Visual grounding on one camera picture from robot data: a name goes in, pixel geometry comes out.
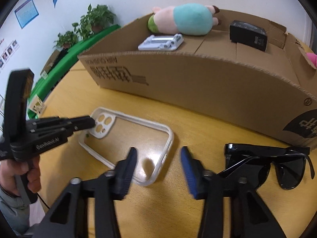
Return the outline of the white clear phone case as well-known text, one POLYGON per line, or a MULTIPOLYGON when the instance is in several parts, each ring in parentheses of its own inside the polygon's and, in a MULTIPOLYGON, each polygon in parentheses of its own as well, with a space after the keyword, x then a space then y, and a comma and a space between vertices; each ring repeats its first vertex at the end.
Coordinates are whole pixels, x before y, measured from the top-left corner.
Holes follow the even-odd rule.
POLYGON ((153 184, 159 176, 174 141, 167 125, 104 107, 90 115, 96 126, 82 131, 78 143, 96 160, 110 169, 126 158, 131 147, 137 150, 133 182, 153 184))

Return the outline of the black sunglasses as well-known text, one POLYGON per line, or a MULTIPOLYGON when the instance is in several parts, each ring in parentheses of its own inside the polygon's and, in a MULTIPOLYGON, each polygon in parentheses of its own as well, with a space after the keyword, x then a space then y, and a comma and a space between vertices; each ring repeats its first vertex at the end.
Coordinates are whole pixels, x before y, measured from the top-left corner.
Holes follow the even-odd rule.
POLYGON ((228 143, 224 149, 226 169, 219 175, 231 180, 245 177, 253 188, 258 189, 268 178, 273 165, 279 186, 290 190, 302 181, 306 163, 309 164, 311 178, 315 177, 309 154, 309 147, 282 148, 228 143))

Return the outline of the white folding phone stand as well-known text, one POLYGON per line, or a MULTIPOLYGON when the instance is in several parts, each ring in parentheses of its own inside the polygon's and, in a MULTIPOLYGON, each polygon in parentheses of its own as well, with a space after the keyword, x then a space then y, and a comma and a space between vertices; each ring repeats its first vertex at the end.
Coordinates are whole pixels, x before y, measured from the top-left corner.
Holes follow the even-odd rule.
POLYGON ((151 35, 138 46, 139 51, 175 51, 183 43, 183 35, 177 33, 173 36, 151 35))

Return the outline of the black charger box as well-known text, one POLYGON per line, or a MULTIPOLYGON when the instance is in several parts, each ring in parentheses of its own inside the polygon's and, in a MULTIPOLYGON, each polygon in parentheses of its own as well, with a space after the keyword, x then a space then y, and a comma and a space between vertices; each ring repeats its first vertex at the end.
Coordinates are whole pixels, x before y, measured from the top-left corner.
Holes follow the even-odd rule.
POLYGON ((229 26, 229 38, 234 43, 241 43, 263 52, 266 51, 268 43, 265 29, 238 20, 231 22, 229 26))

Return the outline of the green covered table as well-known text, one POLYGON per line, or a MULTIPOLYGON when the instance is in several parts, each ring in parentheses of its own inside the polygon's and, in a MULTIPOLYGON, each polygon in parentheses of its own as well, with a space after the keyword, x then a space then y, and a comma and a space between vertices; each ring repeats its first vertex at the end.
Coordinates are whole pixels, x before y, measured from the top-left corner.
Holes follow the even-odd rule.
POLYGON ((57 63, 57 65, 49 71, 47 77, 40 79, 35 84, 31 91, 28 103, 31 101, 35 95, 37 95, 42 101, 48 96, 48 94, 53 90, 53 88, 58 84, 58 82, 66 75, 72 66, 78 62, 78 55, 83 51, 87 50, 93 46, 96 42, 109 35, 111 32, 120 28, 120 25, 112 25, 103 31, 93 35, 87 40, 82 40, 68 49, 66 55, 57 63))

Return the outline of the person's grey sleeve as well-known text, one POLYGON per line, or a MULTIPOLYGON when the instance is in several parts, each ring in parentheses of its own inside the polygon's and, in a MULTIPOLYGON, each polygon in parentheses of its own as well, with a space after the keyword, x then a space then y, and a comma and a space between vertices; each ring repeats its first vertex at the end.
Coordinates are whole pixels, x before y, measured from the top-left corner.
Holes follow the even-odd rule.
POLYGON ((1 212, 17 235, 24 235, 30 228, 30 206, 20 197, 9 195, 1 187, 1 212))

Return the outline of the small potted green plant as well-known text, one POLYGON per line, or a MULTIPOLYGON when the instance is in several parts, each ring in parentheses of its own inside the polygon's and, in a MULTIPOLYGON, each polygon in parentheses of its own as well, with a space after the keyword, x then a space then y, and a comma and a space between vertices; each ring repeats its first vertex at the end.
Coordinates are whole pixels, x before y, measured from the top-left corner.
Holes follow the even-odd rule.
POLYGON ((78 43, 78 35, 73 31, 67 31, 64 34, 59 33, 57 40, 54 41, 54 47, 69 49, 78 43))

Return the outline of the shallow cardboard box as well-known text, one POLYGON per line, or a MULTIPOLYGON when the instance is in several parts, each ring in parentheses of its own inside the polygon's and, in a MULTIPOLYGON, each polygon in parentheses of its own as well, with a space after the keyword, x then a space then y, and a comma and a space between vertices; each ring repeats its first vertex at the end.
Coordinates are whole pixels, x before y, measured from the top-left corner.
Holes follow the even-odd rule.
POLYGON ((79 55, 102 88, 177 105, 295 146, 316 147, 316 69, 286 28, 221 10, 221 25, 185 36, 172 52, 139 51, 149 15, 110 33, 79 55), (234 20, 265 29, 266 51, 234 43, 234 20))

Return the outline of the pink teal pig plush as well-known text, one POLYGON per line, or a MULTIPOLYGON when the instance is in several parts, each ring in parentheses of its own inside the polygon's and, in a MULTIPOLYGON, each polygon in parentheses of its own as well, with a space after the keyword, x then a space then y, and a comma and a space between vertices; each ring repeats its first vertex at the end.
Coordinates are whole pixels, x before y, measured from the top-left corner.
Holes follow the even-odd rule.
POLYGON ((214 5, 187 3, 166 8, 154 7, 153 15, 148 19, 150 32, 157 34, 204 36, 214 26, 221 24, 215 15, 220 10, 214 5))

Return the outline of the pink strawberry bear plush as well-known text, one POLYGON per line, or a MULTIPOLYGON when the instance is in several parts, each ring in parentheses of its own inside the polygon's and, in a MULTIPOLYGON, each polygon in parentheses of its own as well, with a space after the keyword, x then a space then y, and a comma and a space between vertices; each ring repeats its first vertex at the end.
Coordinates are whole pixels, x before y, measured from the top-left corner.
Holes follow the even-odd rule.
POLYGON ((316 67, 317 67, 317 55, 315 53, 306 53, 306 56, 310 61, 311 67, 316 69, 316 67))

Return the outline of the blue framed wall poster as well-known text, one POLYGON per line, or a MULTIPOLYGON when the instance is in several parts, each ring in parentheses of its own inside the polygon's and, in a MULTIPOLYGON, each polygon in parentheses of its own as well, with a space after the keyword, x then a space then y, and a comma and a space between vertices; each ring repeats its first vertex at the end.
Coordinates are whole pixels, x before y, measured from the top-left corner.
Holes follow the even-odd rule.
POLYGON ((33 0, 26 0, 14 11, 14 14, 21 29, 29 24, 34 18, 39 16, 39 12, 33 0))

